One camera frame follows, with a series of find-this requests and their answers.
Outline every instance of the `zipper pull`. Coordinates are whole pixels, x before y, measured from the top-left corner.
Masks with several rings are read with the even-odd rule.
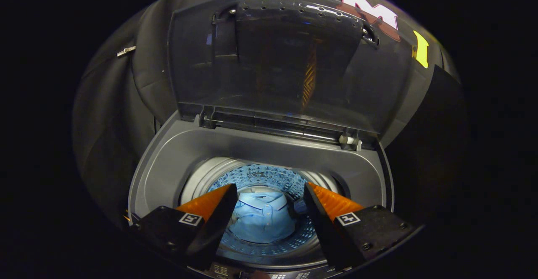
[[[133,51],[134,49],[136,49],[136,46],[129,47],[129,48],[125,48],[125,49],[123,49],[123,51],[119,51],[119,52],[118,52],[118,57],[124,55],[125,53],[131,52],[131,51]]]

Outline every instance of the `open lid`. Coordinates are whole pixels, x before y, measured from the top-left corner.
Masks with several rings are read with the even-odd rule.
[[[339,5],[209,0],[174,12],[169,74],[182,120],[219,107],[382,134],[413,48]]]

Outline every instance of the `top-load washing machine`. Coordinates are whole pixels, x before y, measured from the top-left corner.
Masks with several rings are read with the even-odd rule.
[[[159,0],[88,66],[74,144],[88,190],[126,230],[227,184],[279,194],[267,215],[284,206],[292,229],[253,241],[230,229],[234,213],[211,267],[191,271],[328,278],[353,269],[327,262],[298,212],[305,183],[420,227],[457,176],[465,124],[449,55],[385,0]]]

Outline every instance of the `yellow sticker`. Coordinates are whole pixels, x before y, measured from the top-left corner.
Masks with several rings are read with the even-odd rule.
[[[413,51],[413,57],[424,67],[428,68],[428,42],[424,37],[413,30],[413,33],[417,36],[417,51]]]

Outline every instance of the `light blue polo shirt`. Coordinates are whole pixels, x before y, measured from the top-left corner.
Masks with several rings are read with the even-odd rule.
[[[230,226],[230,231],[249,242],[275,242],[295,230],[286,196],[280,192],[240,193],[234,216],[237,221]]]

